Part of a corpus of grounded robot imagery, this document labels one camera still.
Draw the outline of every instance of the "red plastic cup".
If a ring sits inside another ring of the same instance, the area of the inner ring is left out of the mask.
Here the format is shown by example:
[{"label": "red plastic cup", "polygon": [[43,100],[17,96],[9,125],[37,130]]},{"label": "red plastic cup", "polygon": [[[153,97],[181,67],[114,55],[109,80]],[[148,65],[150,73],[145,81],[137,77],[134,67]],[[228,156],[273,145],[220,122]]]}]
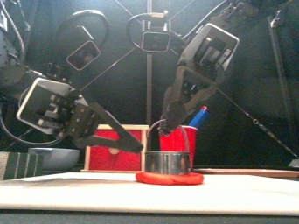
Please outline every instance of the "red plastic cup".
[{"label": "red plastic cup", "polygon": [[[181,128],[185,131],[188,143],[185,142],[185,136],[182,134]],[[192,126],[181,126],[181,128],[176,128],[176,130],[168,136],[160,135],[160,151],[189,152],[192,168],[197,129]]]}]

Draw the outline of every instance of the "black backdrop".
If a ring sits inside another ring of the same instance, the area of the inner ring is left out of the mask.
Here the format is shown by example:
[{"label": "black backdrop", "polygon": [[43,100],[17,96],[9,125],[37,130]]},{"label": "black backdrop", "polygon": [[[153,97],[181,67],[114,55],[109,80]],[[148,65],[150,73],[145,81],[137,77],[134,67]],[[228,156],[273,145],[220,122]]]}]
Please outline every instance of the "black backdrop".
[{"label": "black backdrop", "polygon": [[[74,11],[89,9],[105,14],[110,35],[99,49],[101,56],[86,71],[71,75],[70,81],[75,88],[82,88],[102,74],[83,88],[85,98],[98,102],[122,124],[145,124],[146,55],[137,50],[128,53],[132,46],[126,41],[125,27],[132,15],[146,12],[146,1],[22,0],[21,3],[25,18],[31,25],[25,63],[37,71],[42,71],[43,64],[55,58],[53,37],[63,19]],[[172,29],[184,35],[220,0],[153,0],[152,3],[153,11],[169,11]],[[11,5],[9,11],[21,27],[17,10]],[[99,36],[101,25],[95,19],[87,21],[86,28],[94,39]],[[274,132],[296,153],[297,127],[289,127],[292,123],[297,124],[297,27],[297,2],[292,1],[286,5],[284,25],[277,29],[286,88],[281,89],[276,73],[265,19],[256,22],[238,36],[240,45],[229,79],[220,85],[237,105]],[[124,55],[124,59],[107,69]],[[177,59],[178,55],[172,51],[153,54],[153,122],[160,119],[164,90],[173,83]],[[284,91],[288,93],[289,104],[285,103]],[[289,163],[290,154],[220,93],[201,102],[198,108],[201,105],[208,106],[209,117],[197,134],[196,165],[284,166]],[[73,147],[67,141],[61,145]]]}]

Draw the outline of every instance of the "table surface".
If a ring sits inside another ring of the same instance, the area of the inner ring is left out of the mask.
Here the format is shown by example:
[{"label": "table surface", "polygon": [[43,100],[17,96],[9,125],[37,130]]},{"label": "table surface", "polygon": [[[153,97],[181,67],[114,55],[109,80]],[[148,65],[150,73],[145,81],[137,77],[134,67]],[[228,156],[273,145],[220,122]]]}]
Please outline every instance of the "table surface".
[{"label": "table surface", "polygon": [[0,209],[299,216],[299,182],[249,175],[148,185],[133,173],[67,172],[0,181],[0,192]]}]

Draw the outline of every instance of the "pen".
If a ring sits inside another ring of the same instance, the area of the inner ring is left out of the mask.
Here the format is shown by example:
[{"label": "pen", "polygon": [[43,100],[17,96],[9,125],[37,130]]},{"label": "pen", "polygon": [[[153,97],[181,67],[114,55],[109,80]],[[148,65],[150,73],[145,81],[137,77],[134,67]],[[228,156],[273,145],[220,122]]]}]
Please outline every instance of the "pen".
[{"label": "pen", "polygon": [[202,106],[200,108],[200,112],[197,113],[197,115],[190,119],[188,126],[192,126],[193,128],[197,129],[201,126],[201,123],[204,122],[206,116],[208,116],[208,107]]}]

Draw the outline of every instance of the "stainless steel cup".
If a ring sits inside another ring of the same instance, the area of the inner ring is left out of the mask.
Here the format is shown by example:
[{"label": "stainless steel cup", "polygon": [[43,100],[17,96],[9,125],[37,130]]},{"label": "stainless steel cup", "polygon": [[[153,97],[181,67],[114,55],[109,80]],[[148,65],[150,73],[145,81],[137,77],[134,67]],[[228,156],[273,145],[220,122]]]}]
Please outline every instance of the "stainless steel cup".
[{"label": "stainless steel cup", "polygon": [[190,172],[189,152],[148,151],[144,153],[144,171],[161,174],[186,174]]}]

